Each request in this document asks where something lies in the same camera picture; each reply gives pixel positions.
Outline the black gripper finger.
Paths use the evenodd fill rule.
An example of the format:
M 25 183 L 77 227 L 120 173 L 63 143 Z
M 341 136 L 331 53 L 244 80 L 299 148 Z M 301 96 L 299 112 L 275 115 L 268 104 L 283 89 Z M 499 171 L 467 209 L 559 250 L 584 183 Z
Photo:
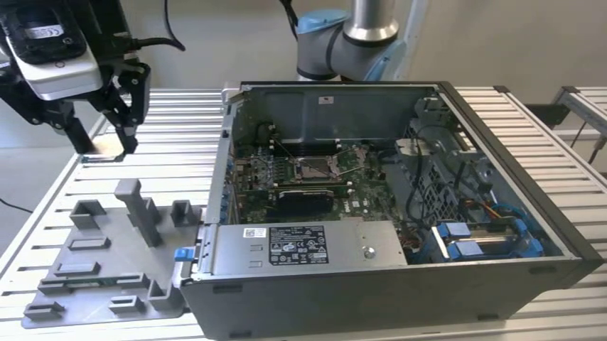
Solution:
M 145 63 L 100 68 L 103 85 L 92 92 L 92 106 L 105 116 L 124 154 L 137 147 L 136 129 L 145 121 L 149 108 L 151 67 Z
M 24 81 L 16 80 L 1 81 L 1 99 L 29 124 L 48 124 L 63 131 L 77 153 L 92 151 L 93 144 L 75 116 L 72 102 L 40 99 Z

